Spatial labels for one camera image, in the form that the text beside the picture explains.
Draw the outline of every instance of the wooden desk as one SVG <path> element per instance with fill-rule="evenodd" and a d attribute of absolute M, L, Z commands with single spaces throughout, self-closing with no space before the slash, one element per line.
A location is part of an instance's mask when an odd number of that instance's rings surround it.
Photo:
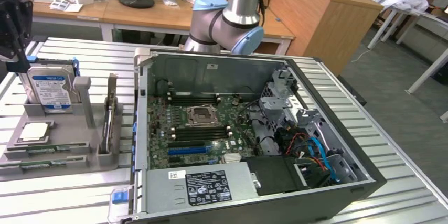
<path fill-rule="evenodd" d="M 102 29 L 103 40 L 112 41 L 112 30 L 126 29 L 167 34 L 190 34 L 192 4 L 178 0 L 179 6 L 166 6 L 163 0 L 155 0 L 150 9 L 135 9 L 120 4 L 119 0 L 107 0 L 86 5 L 80 13 L 51 10 L 47 3 L 35 3 L 34 21 L 67 25 L 91 26 Z M 264 23 L 264 42 L 276 44 L 274 53 L 284 55 L 295 35 L 267 10 Z"/>
<path fill-rule="evenodd" d="M 287 55 L 318 57 L 339 75 L 383 9 L 374 0 L 271 0 L 296 39 Z"/>

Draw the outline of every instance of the gray floor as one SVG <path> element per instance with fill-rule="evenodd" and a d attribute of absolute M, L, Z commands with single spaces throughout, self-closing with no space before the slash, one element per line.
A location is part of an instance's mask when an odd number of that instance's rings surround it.
<path fill-rule="evenodd" d="M 366 52 L 371 30 L 354 60 Z M 366 98 L 368 112 L 391 135 L 435 185 L 448 195 L 448 124 L 439 116 L 448 111 L 448 87 L 430 79 L 414 95 L 406 89 L 427 70 L 416 56 L 392 41 L 380 42 L 342 73 Z"/>

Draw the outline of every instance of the circuit board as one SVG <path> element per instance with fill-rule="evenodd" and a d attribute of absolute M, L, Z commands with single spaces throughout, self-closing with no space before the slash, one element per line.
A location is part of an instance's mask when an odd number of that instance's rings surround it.
<path fill-rule="evenodd" d="M 191 165 L 219 164 L 223 162 L 226 153 L 240 153 L 242 158 L 254 156 L 254 149 L 246 142 L 243 135 L 255 139 L 252 126 L 244 123 L 236 125 L 238 113 L 244 109 L 247 103 L 235 103 L 232 95 L 220 96 L 218 105 L 203 105 L 211 107 L 218 117 L 216 125 L 210 127 L 194 127 L 188 116 L 192 108 L 204 108 L 203 106 L 174 106 L 166 98 L 148 98 L 148 131 L 150 131 L 150 168 L 164 169 L 170 167 L 183 167 Z M 183 149 L 188 147 L 170 148 L 170 143 L 179 142 L 172 138 L 175 129 L 210 129 L 211 127 L 230 126 L 231 136 L 222 139 L 203 139 L 206 142 L 207 153 L 170 155 L 171 149 Z"/>

